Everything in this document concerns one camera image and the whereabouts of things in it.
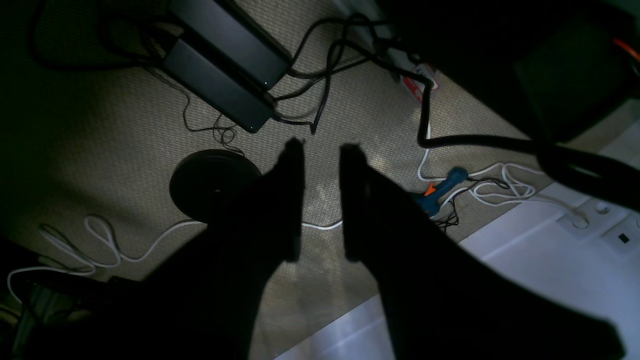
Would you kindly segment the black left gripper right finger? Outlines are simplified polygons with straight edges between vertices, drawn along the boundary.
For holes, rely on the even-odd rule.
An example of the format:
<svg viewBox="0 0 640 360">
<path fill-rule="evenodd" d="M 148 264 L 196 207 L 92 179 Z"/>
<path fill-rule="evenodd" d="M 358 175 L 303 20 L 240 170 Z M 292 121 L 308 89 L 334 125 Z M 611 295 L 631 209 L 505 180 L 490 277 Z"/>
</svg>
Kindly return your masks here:
<svg viewBox="0 0 640 360">
<path fill-rule="evenodd" d="M 341 146 L 346 258 L 378 284 L 398 360 L 620 360 L 610 322 L 498 274 L 428 218 L 402 187 Z"/>
</svg>

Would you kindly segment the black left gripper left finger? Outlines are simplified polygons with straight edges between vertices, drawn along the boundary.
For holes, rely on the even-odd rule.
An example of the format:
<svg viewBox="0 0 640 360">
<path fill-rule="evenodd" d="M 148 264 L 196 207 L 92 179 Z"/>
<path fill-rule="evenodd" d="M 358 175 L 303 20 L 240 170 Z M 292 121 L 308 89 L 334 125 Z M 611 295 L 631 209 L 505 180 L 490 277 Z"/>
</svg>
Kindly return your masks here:
<svg viewBox="0 0 640 360">
<path fill-rule="evenodd" d="M 150 276 L 160 358 L 246 360 L 268 281 L 300 257 L 303 144 L 238 192 L 206 228 Z"/>
</svg>

